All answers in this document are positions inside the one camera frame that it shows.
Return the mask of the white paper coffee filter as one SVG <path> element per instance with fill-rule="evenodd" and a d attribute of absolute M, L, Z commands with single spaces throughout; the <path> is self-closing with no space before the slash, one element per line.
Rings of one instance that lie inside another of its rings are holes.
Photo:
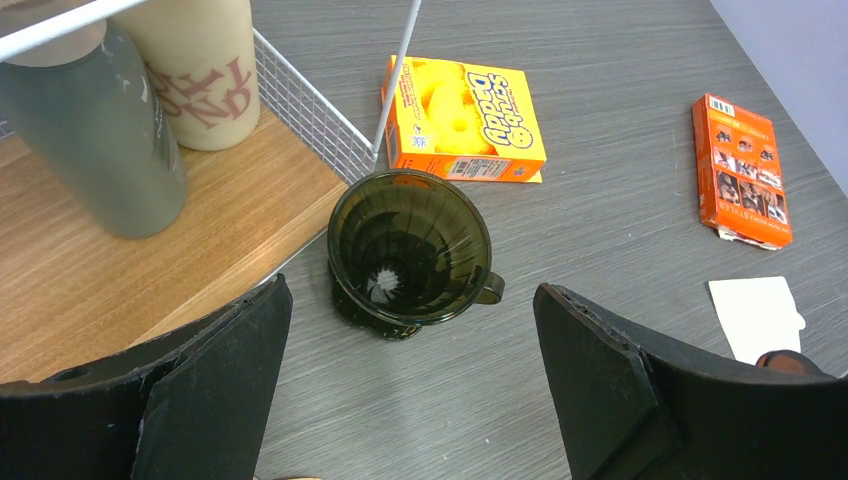
<path fill-rule="evenodd" d="M 708 288 L 736 360 L 753 365 L 771 351 L 801 351 L 806 321 L 785 277 L 712 280 Z"/>

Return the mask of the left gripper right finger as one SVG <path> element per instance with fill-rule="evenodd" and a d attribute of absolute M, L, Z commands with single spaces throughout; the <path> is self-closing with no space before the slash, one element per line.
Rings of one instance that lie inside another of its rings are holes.
<path fill-rule="evenodd" d="M 534 317 L 575 479 L 843 479 L 847 382 L 746 364 L 559 285 Z"/>

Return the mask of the amber brown glass dripper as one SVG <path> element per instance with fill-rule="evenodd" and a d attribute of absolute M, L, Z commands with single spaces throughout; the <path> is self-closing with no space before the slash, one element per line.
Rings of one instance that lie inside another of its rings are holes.
<path fill-rule="evenodd" d="M 755 365 L 785 373 L 831 378 L 831 375 L 822 371 L 812 360 L 792 350 L 767 352 L 759 357 Z"/>

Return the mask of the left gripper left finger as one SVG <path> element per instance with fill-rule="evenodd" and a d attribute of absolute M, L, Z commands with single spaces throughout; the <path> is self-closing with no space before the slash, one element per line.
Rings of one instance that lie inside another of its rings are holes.
<path fill-rule="evenodd" d="M 141 344 L 1 387 L 5 479 L 249 479 L 293 299 L 275 275 Z"/>

